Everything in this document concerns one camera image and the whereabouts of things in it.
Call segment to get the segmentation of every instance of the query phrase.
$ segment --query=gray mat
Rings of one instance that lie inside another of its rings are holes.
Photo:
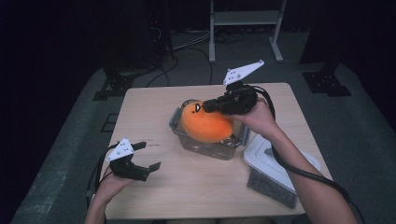
[[[283,188],[267,175],[260,173],[256,169],[250,168],[247,186],[263,195],[269,196],[270,198],[285,204],[289,208],[296,207],[297,196],[294,193]]]

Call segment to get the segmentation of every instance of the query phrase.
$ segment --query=black object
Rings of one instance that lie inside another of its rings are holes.
[[[344,48],[338,46],[318,72],[303,73],[309,89],[313,93],[327,93],[329,96],[351,96],[346,86],[341,85],[334,72],[343,56]]]
[[[132,147],[134,150],[142,149],[146,147],[146,142],[134,144]],[[150,173],[160,169],[160,162],[150,165],[149,168],[137,166],[131,162],[133,156],[134,154],[131,154],[129,156],[111,161],[110,168],[113,174],[122,178],[146,181]]]
[[[124,96],[132,88],[136,75],[122,71],[150,70],[161,64],[164,42],[171,45],[169,19],[156,10],[156,1],[87,0],[89,12],[100,40],[96,54],[107,80],[94,101],[109,96]]]
[[[396,131],[396,1],[321,0],[316,4],[320,7],[300,63],[324,63],[331,51],[342,45],[341,64],[356,74]]]
[[[108,114],[105,123],[102,125],[101,133],[113,133],[118,117],[119,114],[115,114],[115,113]]]
[[[257,103],[256,90],[237,81],[227,86],[223,96],[203,102],[207,113],[220,111],[223,114],[246,114]]]
[[[260,194],[266,195],[280,203],[285,204],[289,208],[295,208],[297,203],[297,195],[277,184],[256,169],[250,169],[247,186],[254,189]]]
[[[311,220],[309,219],[306,213],[297,216],[291,224],[312,224]]]

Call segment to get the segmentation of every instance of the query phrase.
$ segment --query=wooden table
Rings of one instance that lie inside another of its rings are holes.
[[[299,149],[317,158],[321,172],[331,178],[290,86],[250,85],[268,91],[279,126]],[[145,141],[147,147],[136,151],[132,162],[144,167],[158,161],[162,165],[146,182],[135,182],[116,196],[106,209],[107,218],[270,217],[304,212],[300,202],[290,209],[247,187],[249,166],[243,159],[244,147],[238,147],[229,161],[214,159],[184,149],[169,128],[170,118],[184,101],[209,100],[224,92],[221,85],[127,91],[110,145],[123,137],[133,144]]]

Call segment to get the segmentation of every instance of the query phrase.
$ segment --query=electrical cord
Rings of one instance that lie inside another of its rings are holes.
[[[102,181],[104,181],[108,176],[110,176],[111,174],[113,174],[112,171],[110,171],[107,175],[103,176],[103,178],[99,181],[99,185],[102,183]]]
[[[261,88],[261,87],[257,87],[257,86],[253,86],[253,88],[256,89],[256,92],[260,93],[265,101],[267,102],[270,110],[271,110],[271,114],[273,115],[274,119],[276,118],[276,113],[275,113],[275,108],[274,108],[274,104],[271,100],[270,95],[268,94],[268,92]],[[336,183],[335,181],[332,181],[324,176],[321,175],[315,175],[312,173],[309,173],[307,171],[298,169],[294,166],[289,165],[288,163],[286,163],[285,161],[282,160],[282,158],[279,156],[279,154],[277,153],[276,149],[274,147],[272,147],[273,149],[273,154],[274,154],[274,158],[275,160],[279,163],[279,165],[281,165],[283,168],[285,168],[286,170],[289,170],[297,175],[301,175],[304,176],[306,178],[318,181],[320,183],[323,183],[325,185],[328,185],[334,189],[336,189],[338,192],[340,192],[340,194],[344,197],[344,199],[346,200],[347,203],[351,204],[353,208],[355,208],[355,210],[358,212],[360,218],[361,218],[361,222],[362,223],[366,223],[364,216],[361,212],[361,210],[359,209],[359,207],[352,201],[352,199],[349,197],[349,194],[347,192],[347,190],[342,187],[341,185],[339,185],[338,183]]]
[[[151,27],[150,30],[151,30],[151,31],[155,30],[155,31],[158,32],[158,37],[157,37],[157,39],[156,39],[156,40],[154,40],[154,39],[152,40],[154,43],[158,43],[158,41],[161,39],[161,30],[158,29],[158,28],[154,28],[154,27]]]
[[[180,46],[177,46],[177,47],[173,47],[173,51],[176,51],[176,50],[179,50],[179,49],[184,49],[186,47],[198,44],[198,43],[200,43],[202,41],[205,41],[208,38],[209,38],[209,32],[206,31],[206,34],[204,34],[204,35],[202,35],[202,36],[200,36],[200,37],[198,37],[196,39],[193,39],[192,41],[190,41],[190,42],[188,42],[186,44],[183,44],[183,45],[180,45]]]
[[[175,59],[175,65],[173,65],[173,67],[171,67],[169,70],[167,70],[167,71],[164,71],[163,70],[163,72],[161,73],[161,74],[159,74],[158,76],[156,76],[156,77],[154,77],[147,85],[146,85],[146,88],[153,82],[153,81],[155,81],[155,79],[157,79],[158,77],[161,77],[161,76],[166,76],[166,80],[167,80],[167,82],[168,82],[168,85],[170,85],[170,78],[169,78],[169,76],[167,75],[167,73],[168,72],[170,72],[170,71],[172,71],[173,69],[175,69],[176,68],[176,66],[178,65],[178,59],[177,59],[177,57],[176,56],[174,56],[174,59]]]
[[[91,199],[92,199],[92,195],[99,189],[100,183],[101,183],[101,171],[102,171],[102,167],[103,167],[103,162],[105,161],[105,156],[107,154],[107,152],[112,149],[115,148],[119,143],[112,145],[110,147],[108,147],[103,154],[100,156],[98,162],[96,163],[96,166],[93,168],[91,176],[90,176],[90,180],[88,181],[88,186],[87,186],[87,194],[86,194],[86,203],[87,203],[87,209],[90,207],[91,204]],[[94,188],[92,190],[92,181],[93,181],[93,177],[96,175],[95,180],[94,180]]]

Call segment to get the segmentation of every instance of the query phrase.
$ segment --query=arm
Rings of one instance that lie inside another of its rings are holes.
[[[105,211],[111,199],[120,193],[126,186],[133,183],[132,179],[120,178],[107,167],[104,178],[93,198],[85,218],[85,224],[105,223]]]
[[[262,98],[248,114],[232,115],[230,118],[245,123],[251,131],[270,141],[284,162],[309,173],[322,175],[278,127]],[[357,223],[349,205],[336,189],[288,170],[287,172],[305,212],[313,223]]]

